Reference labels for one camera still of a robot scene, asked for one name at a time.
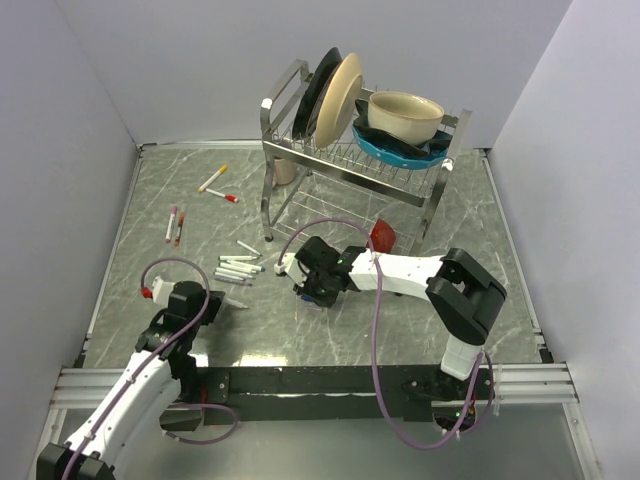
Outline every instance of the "blue bowl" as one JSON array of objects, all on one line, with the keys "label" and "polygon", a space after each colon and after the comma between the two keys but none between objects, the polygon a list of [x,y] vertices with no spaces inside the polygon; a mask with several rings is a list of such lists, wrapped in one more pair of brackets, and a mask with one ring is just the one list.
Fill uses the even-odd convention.
[{"label": "blue bowl", "polygon": [[424,170],[426,168],[431,168],[438,165],[447,156],[448,149],[445,149],[434,152],[427,157],[421,158],[419,160],[408,159],[402,157],[401,155],[398,155],[395,152],[377,147],[369,143],[360,135],[355,127],[352,126],[351,129],[353,130],[353,136],[355,137],[358,146],[364,153],[380,160],[381,162],[388,163],[393,167],[404,168],[407,170]]}]

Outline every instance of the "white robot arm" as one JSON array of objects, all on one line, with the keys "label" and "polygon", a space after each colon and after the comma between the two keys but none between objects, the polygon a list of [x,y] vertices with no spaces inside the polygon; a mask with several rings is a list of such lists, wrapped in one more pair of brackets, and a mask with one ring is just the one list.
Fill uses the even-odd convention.
[{"label": "white robot arm", "polygon": [[[132,373],[146,362],[152,352],[185,326],[202,308],[206,291],[197,282],[166,282],[156,277],[151,290],[143,295],[152,298],[162,310],[153,318],[140,337],[124,373],[91,417],[76,430],[64,445],[49,444],[38,457],[36,479],[58,480],[71,455],[85,439],[89,442],[80,452],[71,478],[115,480],[124,478],[134,445],[153,428],[159,429],[160,415],[178,399],[200,401],[195,360],[188,353],[202,325],[213,321],[222,305],[222,292],[209,292],[209,306],[195,327],[150,360],[133,381]],[[109,411],[113,398],[123,385],[132,383],[116,406]],[[99,429],[92,433],[96,421],[107,415]]]},{"label": "white robot arm", "polygon": [[330,307],[340,291],[377,289],[374,256],[383,272],[383,291],[433,303],[449,330],[440,369],[466,380],[506,291],[464,250],[451,249],[444,257],[406,257],[348,247],[341,254],[319,237],[311,237],[298,252],[285,254],[274,269],[293,280],[297,294]]}]

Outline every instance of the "metal dish rack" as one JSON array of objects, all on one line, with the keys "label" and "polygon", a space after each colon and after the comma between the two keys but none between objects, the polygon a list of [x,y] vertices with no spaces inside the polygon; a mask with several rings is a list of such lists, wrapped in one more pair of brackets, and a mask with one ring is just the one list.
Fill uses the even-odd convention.
[{"label": "metal dish rack", "polygon": [[[274,115],[274,112],[272,112],[274,102],[282,96],[296,76],[300,79],[300,85],[291,97],[286,99],[282,109]],[[379,199],[384,198],[387,201],[400,200],[417,207],[419,225],[415,233],[398,231],[394,227],[397,235],[397,248],[394,249],[394,253],[419,255],[425,235],[442,198],[449,175],[453,170],[455,160],[460,153],[462,137],[471,112],[462,110],[459,117],[444,116],[440,130],[453,135],[447,157],[441,164],[425,170],[406,170],[391,167],[362,152],[354,139],[350,141],[339,139],[327,148],[318,149],[315,146],[313,137],[311,137],[293,141],[291,148],[287,148],[280,145],[279,142],[285,138],[291,141],[293,120],[284,128],[281,127],[281,124],[290,116],[293,107],[298,104],[309,85],[311,76],[309,64],[304,60],[295,60],[273,86],[260,107],[262,146],[266,160],[264,186],[260,202],[265,240],[272,241],[274,234],[287,238],[295,230],[294,227],[287,225],[286,222],[282,222],[283,213],[290,204],[311,210],[318,216],[325,215],[324,212],[327,211],[327,208],[331,208],[332,211],[336,212],[337,216],[342,216],[343,214],[355,216],[364,224],[373,224],[375,222],[375,219],[358,215],[343,205],[328,203],[313,196],[311,193],[300,190],[305,179],[310,175],[317,175],[328,182],[334,181],[341,185],[351,185],[352,188],[357,190],[368,190],[370,194],[376,195]],[[368,100],[372,93],[372,90],[363,87],[360,92],[360,98]],[[293,183],[291,191],[272,217],[270,210],[276,158],[295,162],[304,167],[304,170],[300,172]],[[310,208],[297,201],[297,196],[323,202],[323,207],[326,208]]]}]

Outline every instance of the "red object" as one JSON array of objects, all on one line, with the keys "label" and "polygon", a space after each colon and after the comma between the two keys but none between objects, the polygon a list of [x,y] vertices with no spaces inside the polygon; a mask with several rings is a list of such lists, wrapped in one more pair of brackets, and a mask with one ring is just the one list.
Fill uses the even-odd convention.
[{"label": "red object", "polygon": [[371,230],[371,240],[373,249],[380,253],[391,253],[391,249],[396,243],[396,232],[384,220],[378,219]]}]

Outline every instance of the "stainless steel handle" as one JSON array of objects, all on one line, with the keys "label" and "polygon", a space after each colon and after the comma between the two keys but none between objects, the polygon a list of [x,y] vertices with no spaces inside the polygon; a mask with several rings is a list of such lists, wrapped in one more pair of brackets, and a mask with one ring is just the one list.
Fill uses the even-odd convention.
[{"label": "stainless steel handle", "polygon": [[[298,88],[294,96],[283,107],[283,109],[280,111],[280,113],[276,117],[276,120],[272,124],[271,108],[273,107],[274,102],[280,97],[280,95],[282,95],[282,92],[284,92],[284,89],[287,88],[287,85],[291,83],[291,80],[293,80],[293,78],[296,76],[298,72],[300,72],[302,85],[300,85],[300,88]],[[300,98],[300,96],[302,96],[302,94],[306,90],[307,84],[305,82],[309,80],[308,77],[309,77],[309,64],[305,60],[297,59],[293,61],[293,63],[282,74],[282,76],[278,79],[275,85],[271,87],[271,90],[269,91],[267,97],[264,98],[262,100],[262,103],[260,104],[260,128],[262,130],[263,136],[265,134],[269,134],[273,132],[278,127],[280,122],[284,120],[284,118],[287,116],[289,111],[291,111],[297,99]]]}]

